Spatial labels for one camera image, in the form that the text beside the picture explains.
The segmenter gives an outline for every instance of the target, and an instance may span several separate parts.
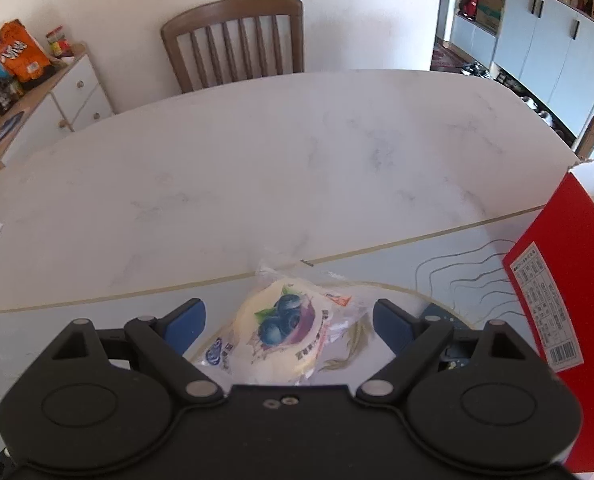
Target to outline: blue logo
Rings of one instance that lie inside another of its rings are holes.
[[[221,361],[221,337],[215,339],[215,342],[206,350],[206,361],[216,366]]]

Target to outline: white label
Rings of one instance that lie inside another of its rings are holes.
[[[510,269],[522,289],[550,367],[561,372],[581,365],[584,358],[568,310],[535,242]]]

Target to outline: screw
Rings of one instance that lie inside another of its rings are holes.
[[[299,399],[297,397],[282,397],[282,404],[286,406],[294,406],[295,404],[299,404]]]
[[[371,397],[383,397],[390,394],[394,390],[394,387],[388,381],[371,379],[362,384],[362,390]]]
[[[266,399],[263,402],[264,408],[268,408],[269,410],[276,410],[281,407],[282,403],[276,399]]]
[[[210,397],[217,393],[217,384],[210,381],[193,381],[186,384],[186,393],[193,397]]]

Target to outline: table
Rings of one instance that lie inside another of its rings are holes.
[[[510,90],[397,70],[169,98],[0,171],[0,312],[121,298],[543,205],[575,155]]]

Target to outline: barcode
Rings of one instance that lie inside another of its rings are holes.
[[[577,357],[577,352],[575,352],[575,347],[571,341],[551,348],[550,352],[551,359],[556,364]]]

